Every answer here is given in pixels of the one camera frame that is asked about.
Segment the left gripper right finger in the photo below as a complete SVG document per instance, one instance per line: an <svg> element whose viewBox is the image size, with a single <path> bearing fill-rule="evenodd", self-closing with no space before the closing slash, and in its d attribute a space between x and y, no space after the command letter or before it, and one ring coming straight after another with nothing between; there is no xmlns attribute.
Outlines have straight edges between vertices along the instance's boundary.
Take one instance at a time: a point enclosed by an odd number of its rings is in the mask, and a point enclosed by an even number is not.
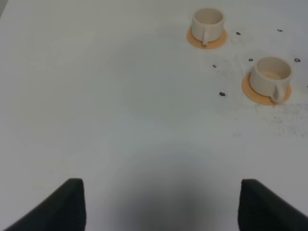
<svg viewBox="0 0 308 231"><path fill-rule="evenodd" d="M238 207L241 231L307 231L308 217L255 179L244 179Z"/></svg>

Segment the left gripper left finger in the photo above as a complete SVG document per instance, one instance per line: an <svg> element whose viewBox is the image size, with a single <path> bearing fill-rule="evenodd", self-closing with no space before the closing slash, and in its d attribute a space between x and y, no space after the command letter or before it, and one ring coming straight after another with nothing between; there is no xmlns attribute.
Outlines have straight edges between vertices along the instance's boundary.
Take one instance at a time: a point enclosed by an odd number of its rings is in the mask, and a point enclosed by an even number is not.
<svg viewBox="0 0 308 231"><path fill-rule="evenodd" d="M84 231L86 203L82 179L68 179L7 231Z"/></svg>

